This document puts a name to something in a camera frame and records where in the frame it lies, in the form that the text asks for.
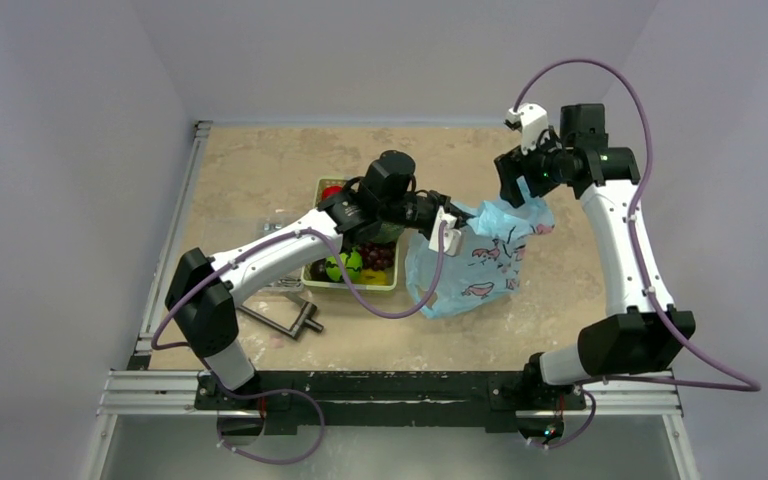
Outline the light blue plastic bag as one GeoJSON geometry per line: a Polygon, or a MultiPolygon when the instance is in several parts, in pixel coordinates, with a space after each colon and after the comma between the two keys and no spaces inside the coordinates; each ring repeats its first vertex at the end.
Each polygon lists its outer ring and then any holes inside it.
{"type": "Polygon", "coordinates": [[[444,260],[434,295],[420,309],[429,319],[453,317],[519,290],[527,241],[554,230],[547,202],[530,195],[524,179],[517,187],[525,203],[513,207],[502,198],[477,207],[455,205],[473,217],[461,229],[460,253],[444,260]]]}

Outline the bright green cracked ball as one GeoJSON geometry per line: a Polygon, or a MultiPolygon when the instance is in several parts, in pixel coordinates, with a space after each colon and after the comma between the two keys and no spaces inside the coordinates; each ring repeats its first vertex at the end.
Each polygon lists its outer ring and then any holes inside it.
{"type": "MultiPolygon", "coordinates": [[[[340,253],[339,258],[348,273],[351,282],[357,282],[364,267],[363,257],[357,249],[346,250],[340,253]]],[[[325,273],[331,282],[344,283],[344,275],[338,266],[335,256],[327,257],[324,261],[325,273]]]]}

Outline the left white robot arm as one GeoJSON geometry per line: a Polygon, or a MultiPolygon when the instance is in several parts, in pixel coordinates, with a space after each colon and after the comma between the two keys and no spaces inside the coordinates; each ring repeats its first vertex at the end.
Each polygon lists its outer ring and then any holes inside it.
{"type": "Polygon", "coordinates": [[[282,229],[213,255],[199,248],[184,253],[162,323],[178,326],[184,345],[220,383],[220,397],[232,408],[247,408],[257,399],[258,382],[238,339],[236,310],[249,297],[285,274],[372,241],[387,225],[420,233],[442,263],[456,255],[471,217],[450,196],[417,189],[412,157],[386,151],[364,175],[282,229]]]}

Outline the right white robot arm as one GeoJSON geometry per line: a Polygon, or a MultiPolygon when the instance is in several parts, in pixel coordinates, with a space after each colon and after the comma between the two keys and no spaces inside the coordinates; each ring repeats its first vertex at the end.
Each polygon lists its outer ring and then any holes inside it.
{"type": "Polygon", "coordinates": [[[559,186],[572,189],[593,230],[602,267],[606,316],[583,328],[576,342],[536,354],[521,381],[524,399],[544,407],[561,386],[593,377],[647,374],[670,366],[696,323],[675,308],[659,277],[641,208],[633,197],[642,180],[632,150],[612,146],[601,104],[568,105],[554,129],[546,110],[526,103],[508,110],[506,126],[519,146],[494,161],[500,196],[513,207],[559,186]]]}

